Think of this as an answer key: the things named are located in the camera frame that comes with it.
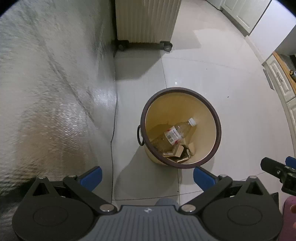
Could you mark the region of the person's right hand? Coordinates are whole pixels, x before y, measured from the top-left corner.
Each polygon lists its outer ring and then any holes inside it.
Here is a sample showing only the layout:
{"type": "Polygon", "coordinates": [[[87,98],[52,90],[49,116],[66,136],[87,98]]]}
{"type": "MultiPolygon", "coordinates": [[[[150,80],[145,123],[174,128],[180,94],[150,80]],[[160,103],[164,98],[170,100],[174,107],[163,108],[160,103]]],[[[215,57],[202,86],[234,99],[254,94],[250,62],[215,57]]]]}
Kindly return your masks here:
{"type": "MultiPolygon", "coordinates": [[[[290,207],[290,211],[293,213],[293,214],[296,214],[296,205],[292,205],[290,207]]],[[[293,223],[293,226],[292,226],[294,229],[296,229],[296,222],[293,223]]]]}

